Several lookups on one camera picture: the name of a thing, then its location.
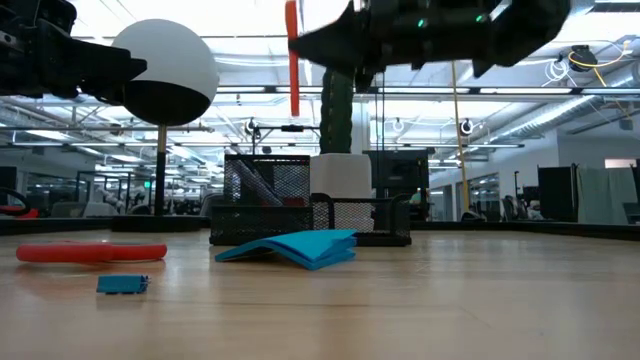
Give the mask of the white hexagonal plant pot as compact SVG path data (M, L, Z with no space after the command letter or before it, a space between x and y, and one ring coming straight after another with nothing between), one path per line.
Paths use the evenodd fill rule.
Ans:
M321 154L311 158L310 189L334 201L335 226L374 229L371 161L363 154Z

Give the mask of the black mesh desk organizer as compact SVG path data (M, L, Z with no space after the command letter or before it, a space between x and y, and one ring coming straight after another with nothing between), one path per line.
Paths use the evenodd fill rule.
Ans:
M335 226L334 201L326 194L311 192L311 158L308 155L226 155L222 199L206 204L206 216L213 225L230 225L234 230L253 226L274 230L276 233L270 236L305 230L344 229ZM282 206L267 205L244 185L231 166L233 161L239 160L246 160L259 171L282 200ZM372 197L370 202L373 204L373 230L410 227L407 195Z

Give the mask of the orange-red pen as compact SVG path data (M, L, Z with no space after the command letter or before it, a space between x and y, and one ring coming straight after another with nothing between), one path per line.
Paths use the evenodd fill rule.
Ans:
M285 24L287 39L291 43L298 36L296 0L285 1ZM293 50L289 50L289 79L291 115L298 117L300 115L299 61Z

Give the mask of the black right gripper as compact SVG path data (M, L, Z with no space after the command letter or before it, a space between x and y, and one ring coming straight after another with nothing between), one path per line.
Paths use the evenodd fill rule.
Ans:
M348 3L333 22L288 40L299 58L344 76L355 73L365 92L389 66L413 70L446 59L450 8L443 0L370 0L355 10Z

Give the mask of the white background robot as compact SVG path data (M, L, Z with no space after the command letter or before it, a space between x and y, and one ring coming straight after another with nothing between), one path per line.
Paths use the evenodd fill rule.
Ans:
M107 189L103 186L95 186L93 199L110 205L120 215L130 214L136 206L148 203L147 193L143 187L127 185Z

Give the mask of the white globe table lamp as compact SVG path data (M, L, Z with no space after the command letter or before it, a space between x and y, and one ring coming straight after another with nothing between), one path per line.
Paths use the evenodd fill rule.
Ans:
M166 19L147 19L122 30L113 45L146 62L146 69L123 90L123 106L157 127L155 194L150 215L113 219L121 232L189 232L201 220L171 220L163 215L168 130L201 117L211 106L219 75L209 46L190 28Z

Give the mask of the grey green hanging cloth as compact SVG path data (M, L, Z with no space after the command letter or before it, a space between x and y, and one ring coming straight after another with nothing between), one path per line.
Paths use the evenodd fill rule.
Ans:
M634 171L628 168L577 169L578 222L628 225L624 205L636 203Z

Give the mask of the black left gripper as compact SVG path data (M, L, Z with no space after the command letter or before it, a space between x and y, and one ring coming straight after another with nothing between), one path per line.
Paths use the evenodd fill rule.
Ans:
M43 80L43 37L68 36L76 18L67 0L0 0L0 96L49 93ZM80 89L106 104L123 104L124 83L147 70L146 60L124 48L75 40L74 55L74 67L87 81Z

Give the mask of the small blue eraser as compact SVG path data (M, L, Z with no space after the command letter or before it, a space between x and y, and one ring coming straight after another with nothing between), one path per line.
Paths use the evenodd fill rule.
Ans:
M96 292L101 294L141 294L145 293L150 278L146 275L101 275L98 277Z

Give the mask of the blue cloth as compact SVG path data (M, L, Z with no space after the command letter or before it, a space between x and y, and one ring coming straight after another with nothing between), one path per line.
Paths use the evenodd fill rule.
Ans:
M353 229L294 232L250 241L221 252L214 259L227 262L275 253L314 271L353 259L356 233Z

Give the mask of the red handled scissors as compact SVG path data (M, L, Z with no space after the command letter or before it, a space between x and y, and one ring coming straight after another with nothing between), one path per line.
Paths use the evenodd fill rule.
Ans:
M42 243L23 244L16 258L30 263L100 263L161 260L165 244Z

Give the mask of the black aluminium table frame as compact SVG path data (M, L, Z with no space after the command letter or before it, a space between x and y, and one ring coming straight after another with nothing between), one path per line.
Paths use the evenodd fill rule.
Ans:
M98 218L0 218L0 236L44 234L55 232L111 230L133 233L187 233L204 230L210 242L218 245L237 245L245 240L254 240L274 235L274 230L260 229L258 226L234 230L230 225L213 225L205 217L175 216L116 216ZM593 225L557 222L435 222L412 224L408 229L360 230L356 238L363 246L404 246L411 243L412 231L487 231L487 232L527 232L603 238L626 241L640 241L640 226Z

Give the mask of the black ceiling device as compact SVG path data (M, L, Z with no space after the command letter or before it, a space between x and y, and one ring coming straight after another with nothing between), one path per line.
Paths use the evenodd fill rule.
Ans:
M569 67L576 72L588 72L598 60L588 45L573 45L567 56Z

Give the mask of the slim lavender grey pen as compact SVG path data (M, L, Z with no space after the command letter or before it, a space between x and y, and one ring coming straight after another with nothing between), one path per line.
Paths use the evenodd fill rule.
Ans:
M282 200L275 194L274 190L253 165L248 164L246 160L240 160L236 164L236 170L244 185L252 190L267 205L283 205Z

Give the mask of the green cactus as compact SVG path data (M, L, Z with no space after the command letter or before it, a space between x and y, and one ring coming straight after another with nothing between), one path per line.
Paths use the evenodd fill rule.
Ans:
M320 153L350 153L353 79L327 69L322 78Z

